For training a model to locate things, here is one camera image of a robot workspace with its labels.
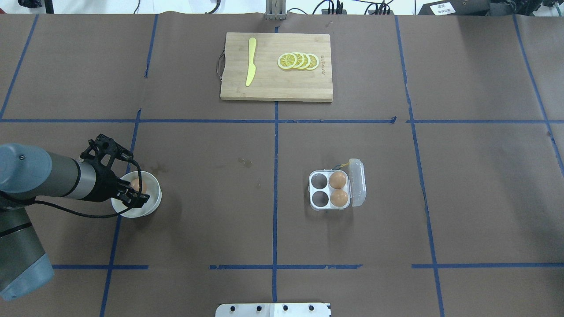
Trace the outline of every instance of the lemon slice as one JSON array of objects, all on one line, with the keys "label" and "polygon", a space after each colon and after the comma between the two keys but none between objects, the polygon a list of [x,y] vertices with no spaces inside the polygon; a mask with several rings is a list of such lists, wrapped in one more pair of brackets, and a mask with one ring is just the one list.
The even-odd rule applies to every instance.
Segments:
[{"label": "lemon slice", "polygon": [[303,55],[303,65],[301,65],[300,67],[298,67],[298,69],[306,69],[307,67],[309,67],[310,65],[310,58],[309,58],[309,54],[302,54]]},{"label": "lemon slice", "polygon": [[294,55],[298,58],[298,61],[296,62],[296,64],[295,64],[294,67],[292,67],[292,68],[296,68],[296,69],[297,69],[297,68],[303,66],[304,63],[306,62],[306,59],[304,58],[304,57],[305,57],[305,54],[304,54],[304,53],[300,53],[300,52],[292,52],[292,54],[294,54]]},{"label": "lemon slice", "polygon": [[298,58],[293,53],[282,54],[278,58],[278,67],[280,67],[281,69],[291,69],[296,65],[297,61]]},{"label": "lemon slice", "polygon": [[308,71],[313,71],[317,68],[317,66],[319,66],[319,58],[315,54],[307,54],[307,57],[310,59],[310,63],[306,69]]}]

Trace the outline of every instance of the brown egg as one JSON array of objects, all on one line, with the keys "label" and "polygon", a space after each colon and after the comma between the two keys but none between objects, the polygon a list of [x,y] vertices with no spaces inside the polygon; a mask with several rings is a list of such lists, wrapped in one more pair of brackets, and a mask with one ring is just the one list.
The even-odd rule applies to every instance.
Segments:
[{"label": "brown egg", "polygon": [[336,190],[343,188],[346,183],[347,175],[344,171],[336,171],[329,177],[329,185],[331,185],[331,187],[335,188]]},{"label": "brown egg", "polygon": [[[139,191],[139,178],[135,178],[134,180],[132,180],[129,186],[131,186],[135,191]],[[143,191],[141,193],[147,193],[146,183],[143,183]]]},{"label": "brown egg", "polygon": [[344,190],[336,190],[331,194],[331,204],[343,207],[349,201],[349,196]]}]

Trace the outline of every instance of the cutting board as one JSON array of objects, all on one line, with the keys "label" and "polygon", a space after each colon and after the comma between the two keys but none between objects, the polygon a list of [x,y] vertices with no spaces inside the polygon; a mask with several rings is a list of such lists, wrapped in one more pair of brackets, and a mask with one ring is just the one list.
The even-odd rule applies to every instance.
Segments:
[{"label": "cutting board", "polygon": [[[249,64],[249,39],[257,39],[253,82],[245,86]],[[313,71],[278,67],[284,53],[302,52],[319,57]],[[227,33],[223,100],[332,102],[331,37],[328,34]]]}]

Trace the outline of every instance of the egg container lid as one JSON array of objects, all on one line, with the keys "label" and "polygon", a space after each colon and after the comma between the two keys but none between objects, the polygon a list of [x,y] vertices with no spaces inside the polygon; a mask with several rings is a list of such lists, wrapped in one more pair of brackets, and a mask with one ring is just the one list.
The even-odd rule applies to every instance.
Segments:
[{"label": "egg container lid", "polygon": [[351,189],[351,202],[353,207],[358,207],[366,199],[366,181],[364,180],[364,164],[358,158],[349,160],[349,181]]}]

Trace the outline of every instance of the knife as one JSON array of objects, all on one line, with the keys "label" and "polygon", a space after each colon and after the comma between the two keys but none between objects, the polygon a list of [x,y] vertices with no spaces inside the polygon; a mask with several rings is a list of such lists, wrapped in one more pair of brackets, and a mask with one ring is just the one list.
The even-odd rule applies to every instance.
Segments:
[{"label": "knife", "polygon": [[257,67],[254,65],[254,50],[257,48],[257,39],[252,37],[249,39],[249,68],[247,69],[247,82],[245,85],[250,86],[253,82],[254,73],[257,71]]}]

